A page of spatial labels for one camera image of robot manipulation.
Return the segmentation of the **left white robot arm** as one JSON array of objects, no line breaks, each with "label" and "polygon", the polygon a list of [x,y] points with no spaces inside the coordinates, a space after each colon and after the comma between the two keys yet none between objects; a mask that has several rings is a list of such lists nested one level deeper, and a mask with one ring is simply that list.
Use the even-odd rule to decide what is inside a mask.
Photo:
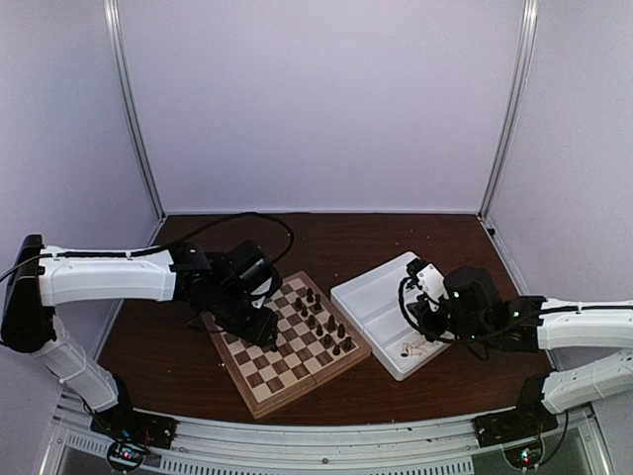
[{"label": "left white robot arm", "polygon": [[181,302],[260,347],[273,345],[278,331],[278,318],[263,301],[282,278],[251,240],[229,252],[207,252],[189,241],[86,250],[46,245],[42,236],[28,235],[3,278],[2,343],[39,360],[121,439],[139,434],[141,416],[121,378],[71,335],[62,320],[66,308],[97,310],[127,300]]}]

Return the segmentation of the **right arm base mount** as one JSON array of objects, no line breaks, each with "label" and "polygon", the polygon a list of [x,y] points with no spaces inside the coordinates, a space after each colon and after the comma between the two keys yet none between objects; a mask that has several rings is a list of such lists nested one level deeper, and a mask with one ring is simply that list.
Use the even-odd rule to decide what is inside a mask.
[{"label": "right arm base mount", "polygon": [[558,427],[557,417],[541,403],[517,405],[507,411],[488,413],[473,418],[480,447],[505,444],[536,436]]}]

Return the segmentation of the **dark chess king piece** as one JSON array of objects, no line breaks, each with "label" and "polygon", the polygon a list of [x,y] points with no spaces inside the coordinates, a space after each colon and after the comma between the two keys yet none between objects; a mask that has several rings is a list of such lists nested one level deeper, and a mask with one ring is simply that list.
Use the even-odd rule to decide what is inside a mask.
[{"label": "dark chess king piece", "polygon": [[333,332],[336,329],[336,321],[333,315],[330,315],[327,321],[326,329]]}]

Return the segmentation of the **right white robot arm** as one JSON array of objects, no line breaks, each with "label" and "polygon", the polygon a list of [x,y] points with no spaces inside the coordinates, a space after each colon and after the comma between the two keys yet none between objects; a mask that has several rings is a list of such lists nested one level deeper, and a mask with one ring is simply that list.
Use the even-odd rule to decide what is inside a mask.
[{"label": "right white robot arm", "polygon": [[490,272],[464,266],[442,274],[416,259],[407,265],[400,290],[418,296],[400,310],[408,324],[428,341],[485,353],[538,352],[572,347],[608,347],[613,354],[563,372],[525,381],[507,415],[513,435],[530,435],[545,420],[575,406],[632,388],[632,303],[571,302],[539,295],[505,300]]}]

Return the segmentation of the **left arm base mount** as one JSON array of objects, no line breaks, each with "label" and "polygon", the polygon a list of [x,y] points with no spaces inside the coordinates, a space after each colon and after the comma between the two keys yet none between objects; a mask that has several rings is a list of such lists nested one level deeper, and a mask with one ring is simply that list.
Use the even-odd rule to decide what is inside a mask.
[{"label": "left arm base mount", "polygon": [[173,418],[136,410],[127,413],[106,411],[92,417],[90,428],[114,440],[170,449],[177,422]]}]

